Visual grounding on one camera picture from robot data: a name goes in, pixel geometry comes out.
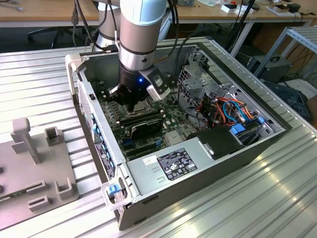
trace power supply label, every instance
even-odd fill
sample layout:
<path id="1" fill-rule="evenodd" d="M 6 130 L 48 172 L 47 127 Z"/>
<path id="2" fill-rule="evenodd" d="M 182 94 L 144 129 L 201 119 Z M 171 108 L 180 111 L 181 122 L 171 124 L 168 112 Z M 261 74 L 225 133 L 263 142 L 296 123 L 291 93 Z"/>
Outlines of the power supply label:
<path id="1" fill-rule="evenodd" d="M 175 180 L 197 169 L 184 148 L 158 157 L 158 162 L 168 180 Z"/>

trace blue latch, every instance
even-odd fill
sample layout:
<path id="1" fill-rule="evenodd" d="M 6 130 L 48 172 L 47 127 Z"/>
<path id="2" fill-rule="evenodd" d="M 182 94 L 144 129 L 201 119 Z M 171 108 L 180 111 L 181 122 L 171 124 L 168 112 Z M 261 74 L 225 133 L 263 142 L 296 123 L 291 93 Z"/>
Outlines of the blue latch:
<path id="1" fill-rule="evenodd" d="M 241 124 L 236 124 L 236 125 L 233 125 L 232 127 L 231 127 L 231 132 L 234 134 L 234 135 L 236 135 L 236 134 L 238 134 L 238 133 L 240 133 L 240 132 L 242 132 L 242 131 L 244 131 L 245 130 L 245 128 L 241 125 Z"/>
<path id="2" fill-rule="evenodd" d="M 119 184 L 109 185 L 106 190 L 108 195 L 112 196 L 121 191 L 121 186 Z"/>
<path id="3" fill-rule="evenodd" d="M 93 133 L 96 133 L 97 132 L 97 124 L 94 124 L 93 125 Z"/>
<path id="4" fill-rule="evenodd" d="M 263 117 L 258 117 L 259 123 L 263 124 L 265 122 L 265 119 Z"/>

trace table leg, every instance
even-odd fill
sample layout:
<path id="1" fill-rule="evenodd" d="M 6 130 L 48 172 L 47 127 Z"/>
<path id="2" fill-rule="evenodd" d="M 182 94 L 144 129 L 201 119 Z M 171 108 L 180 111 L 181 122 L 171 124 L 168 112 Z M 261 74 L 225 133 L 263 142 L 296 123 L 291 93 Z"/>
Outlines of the table leg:
<path id="1" fill-rule="evenodd" d="M 313 20 L 309 20 L 307 22 L 305 22 L 303 24 L 303 26 L 310 26 L 310 24 L 312 23 Z M 291 43 L 289 43 L 289 45 L 285 48 L 285 50 L 283 51 L 283 53 L 281 54 L 282 57 L 286 57 L 288 55 L 288 53 L 291 51 L 291 49 L 293 49 L 293 47 L 295 46 L 296 44 L 296 40 L 292 40 Z"/>
<path id="2" fill-rule="evenodd" d="M 236 57 L 236 55 L 239 52 L 244 40 L 247 38 L 253 24 L 254 24 L 254 21 L 250 21 L 244 26 L 239 38 L 237 39 L 237 41 L 234 44 L 234 47 L 230 53 L 232 57 Z"/>
<path id="3" fill-rule="evenodd" d="M 267 53 L 266 57 L 264 58 L 264 60 L 262 61 L 262 63 L 260 64 L 260 66 L 257 68 L 257 70 L 254 72 L 255 77 L 259 77 L 260 73 L 262 72 L 262 70 L 264 69 L 264 67 L 266 66 L 267 62 L 271 59 L 271 56 L 274 54 L 274 52 L 276 51 L 276 49 L 280 46 L 280 44 L 285 40 L 286 37 L 286 33 L 288 31 L 288 28 L 286 27 L 283 32 L 281 33 L 281 35 L 277 38 L 277 40 L 275 41 L 274 45 L 272 46 L 272 48 L 269 50 L 269 52 Z"/>

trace open computer chassis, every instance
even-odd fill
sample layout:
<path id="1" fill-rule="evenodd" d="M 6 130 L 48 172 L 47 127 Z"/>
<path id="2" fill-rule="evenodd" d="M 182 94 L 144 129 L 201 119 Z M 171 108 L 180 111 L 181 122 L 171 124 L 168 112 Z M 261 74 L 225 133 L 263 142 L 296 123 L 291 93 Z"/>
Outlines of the open computer chassis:
<path id="1" fill-rule="evenodd" d="M 156 59 L 171 47 L 158 46 Z M 161 72 L 172 71 L 175 55 L 156 64 Z M 249 164 L 291 129 L 201 43 L 182 49 L 172 93 L 160 102 L 147 98 L 134 113 L 105 100 L 117 84 L 116 52 L 69 59 L 69 76 L 72 69 L 79 77 L 78 93 L 70 83 L 74 105 L 120 230 Z M 228 81 L 219 82 L 209 65 Z"/>

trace metal shelf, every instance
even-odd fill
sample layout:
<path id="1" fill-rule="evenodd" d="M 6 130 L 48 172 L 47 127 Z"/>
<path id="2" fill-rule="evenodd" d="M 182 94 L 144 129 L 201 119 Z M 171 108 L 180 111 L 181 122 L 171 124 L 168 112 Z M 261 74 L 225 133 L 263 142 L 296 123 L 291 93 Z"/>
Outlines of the metal shelf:
<path id="1" fill-rule="evenodd" d="M 262 72 L 262 70 L 264 69 L 268 61 L 271 59 L 276 49 L 285 40 L 286 36 L 292 37 L 298 43 L 304 45 L 305 47 L 313 51 L 315 54 L 317 54 L 317 27 L 286 27 L 282 34 L 278 37 L 270 51 L 267 53 L 263 62 L 255 71 L 254 75 L 256 77 L 258 77 L 260 72 Z M 309 69 L 309 71 L 312 71 L 315 68 L 315 66 L 316 65 L 314 65 L 313 68 Z"/>

